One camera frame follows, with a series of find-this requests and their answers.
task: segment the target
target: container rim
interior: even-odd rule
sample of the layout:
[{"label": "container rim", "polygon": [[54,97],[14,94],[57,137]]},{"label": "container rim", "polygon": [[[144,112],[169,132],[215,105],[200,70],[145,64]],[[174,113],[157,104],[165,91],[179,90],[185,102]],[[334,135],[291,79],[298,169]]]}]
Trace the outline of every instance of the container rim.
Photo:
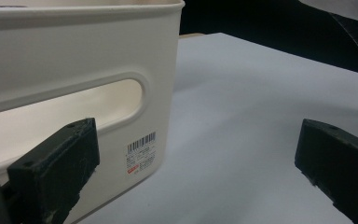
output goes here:
[{"label": "container rim", "polygon": [[147,4],[75,7],[0,7],[0,20],[68,16],[102,16],[143,12],[176,12],[185,6],[183,0],[150,1]]}]

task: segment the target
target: white plastic bin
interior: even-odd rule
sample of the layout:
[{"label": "white plastic bin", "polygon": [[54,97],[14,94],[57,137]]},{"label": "white plastic bin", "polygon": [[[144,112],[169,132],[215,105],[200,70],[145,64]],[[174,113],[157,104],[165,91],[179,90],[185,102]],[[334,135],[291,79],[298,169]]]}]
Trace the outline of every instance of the white plastic bin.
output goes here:
[{"label": "white plastic bin", "polygon": [[184,2],[0,6],[15,6],[0,7],[0,183],[9,164],[63,125],[94,117],[101,164],[66,220],[76,221],[162,162]]}]

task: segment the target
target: white table surface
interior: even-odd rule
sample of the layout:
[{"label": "white table surface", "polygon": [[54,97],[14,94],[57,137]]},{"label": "white table surface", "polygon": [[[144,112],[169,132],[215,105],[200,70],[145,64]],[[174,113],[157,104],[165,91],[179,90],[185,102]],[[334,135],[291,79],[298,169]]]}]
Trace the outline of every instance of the white table surface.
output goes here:
[{"label": "white table surface", "polygon": [[304,118],[358,136],[358,74],[228,35],[181,39],[165,162],[81,223],[349,224],[294,165]]}]

